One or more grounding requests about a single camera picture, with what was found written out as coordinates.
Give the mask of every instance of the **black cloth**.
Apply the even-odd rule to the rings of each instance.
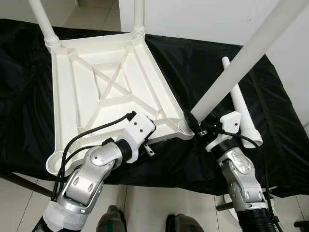
[[[55,32],[62,40],[118,33],[65,28],[55,28]],[[145,40],[183,110],[192,109],[223,71],[221,58],[232,59],[241,49],[239,45],[155,35],[146,35]],[[261,149],[267,157],[269,182],[279,187],[275,194],[309,194],[309,140],[266,56],[239,86],[264,140]],[[211,116],[228,110],[234,110],[229,95]],[[206,153],[205,145],[196,138],[175,138],[151,147],[155,156],[151,158],[141,150],[137,162],[123,164],[105,183],[227,193],[214,155]],[[45,169],[53,151],[51,56],[38,25],[0,20],[0,169],[53,180]],[[255,164],[257,179],[264,185],[261,154],[255,149],[243,151]]]

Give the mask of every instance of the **white wall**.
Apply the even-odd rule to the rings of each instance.
[[[149,34],[244,45],[278,0],[146,0]],[[133,0],[119,0],[122,31],[132,31]],[[309,123],[309,8],[272,45],[275,65],[293,106]]]
[[[41,0],[53,26],[61,26],[76,6],[75,0]],[[0,0],[0,18],[36,23],[27,0]]]

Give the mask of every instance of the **white plastic pipe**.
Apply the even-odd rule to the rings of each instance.
[[[228,67],[230,64],[230,61],[228,57],[223,57],[222,58],[222,64],[224,69]],[[236,84],[232,90],[231,90],[231,97],[233,101],[234,108],[237,112],[241,113],[241,121],[240,121],[240,130],[241,130],[241,135],[246,136],[253,141],[255,141],[259,146],[262,145],[263,140],[261,137],[261,134],[259,131],[254,127],[254,124],[252,122],[250,113],[248,111],[246,102],[243,98],[243,95],[241,93],[241,90]],[[248,142],[247,140],[242,139],[242,144],[246,148],[255,148],[255,146]]]
[[[30,7],[32,8],[34,16],[38,21],[41,31],[44,35],[45,46],[47,47],[48,51],[51,52],[51,47],[59,46],[60,40],[58,36],[56,36],[48,20],[48,17],[42,6],[41,1],[40,0],[28,0],[28,1]]]
[[[134,0],[133,34],[136,37],[142,37],[145,35],[144,11],[145,11],[144,0]]]
[[[281,0],[277,4],[263,24],[238,52],[227,69],[221,73],[191,110],[198,122],[204,120],[246,75],[308,3],[309,0]]]

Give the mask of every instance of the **black cable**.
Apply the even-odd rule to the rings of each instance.
[[[93,148],[95,146],[84,146],[84,147],[81,147],[79,149],[77,149],[76,151],[74,151],[65,161],[65,165],[67,165],[67,163],[69,162],[70,159],[72,159],[77,153],[83,151],[83,150],[86,150],[86,149],[90,149],[90,148]],[[62,172],[62,168],[63,167],[60,167],[60,170],[57,174],[57,178],[56,179],[59,179],[60,178],[60,174]],[[56,198],[57,198],[57,189],[58,189],[58,184],[59,184],[59,181],[55,181],[55,184],[54,184],[54,189],[53,189],[53,194],[52,194],[52,197],[51,197],[51,200],[52,201],[56,201]]]
[[[58,175],[56,177],[56,181],[55,181],[55,187],[54,190],[53,190],[53,198],[51,199],[52,201],[55,201],[56,198],[57,198],[57,186],[56,186],[56,183],[58,185],[58,183],[60,182],[60,187],[59,187],[59,191],[58,192],[61,192],[61,190],[63,189],[63,186],[64,186],[64,174],[65,174],[65,162],[66,162],[66,156],[67,156],[67,153],[69,151],[69,148],[70,146],[78,139],[80,139],[81,137],[85,136],[85,135],[88,135],[90,133],[93,133],[93,132],[96,132],[98,130],[101,130],[101,129],[104,129],[104,128],[107,128],[107,127],[110,127],[116,123],[119,123],[123,120],[125,120],[126,118],[128,120],[131,120],[134,116],[136,115],[136,112],[132,111],[131,113],[128,113],[126,115],[124,115],[123,117],[113,121],[113,122],[110,122],[110,123],[107,123],[105,125],[102,125],[102,126],[99,126],[99,127],[96,127],[96,128],[93,128],[93,129],[90,129],[88,131],[85,131],[77,136],[75,136],[74,138],[72,138],[68,144],[66,145],[66,147],[64,148],[64,151],[63,151],[63,154],[62,154],[62,160],[61,160],[61,166],[60,166],[60,169],[59,169],[59,172],[58,172]]]
[[[262,154],[263,157],[263,163],[264,163],[264,174],[265,174],[265,189],[266,189],[266,200],[267,200],[267,204],[269,207],[269,211],[271,214],[271,217],[273,219],[273,222],[275,223],[277,229],[279,230],[279,232],[283,232],[281,226],[279,225],[279,223],[277,222],[276,216],[274,214],[273,208],[271,206],[271,201],[270,201],[270,191],[269,191],[269,182],[268,182],[268,171],[267,171],[267,163],[266,163],[266,157],[262,151],[262,149],[259,147],[259,145],[253,141],[252,139],[243,136],[241,134],[234,134],[234,133],[230,133],[230,132],[226,132],[225,130],[219,130],[220,134],[226,134],[232,137],[236,137],[236,138],[240,138],[240,139],[244,139],[247,140],[248,142],[250,142],[251,144],[253,144],[258,150],[259,152]]]

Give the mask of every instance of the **tiled floor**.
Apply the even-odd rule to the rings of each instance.
[[[80,0],[63,24],[67,28],[120,31],[118,0]]]
[[[80,0],[63,25],[69,28],[120,31],[118,0]],[[53,183],[27,177],[52,189]],[[29,232],[33,229],[49,199],[0,178],[1,231]],[[210,232],[239,232],[238,223],[228,211],[217,212],[222,196],[195,193],[179,188],[145,188],[105,185],[103,193],[83,229],[94,232],[100,217],[110,204],[125,212],[129,232],[163,232],[168,214],[183,213],[194,217]],[[297,232],[297,220],[309,220],[309,196],[275,199],[275,210],[286,232]]]

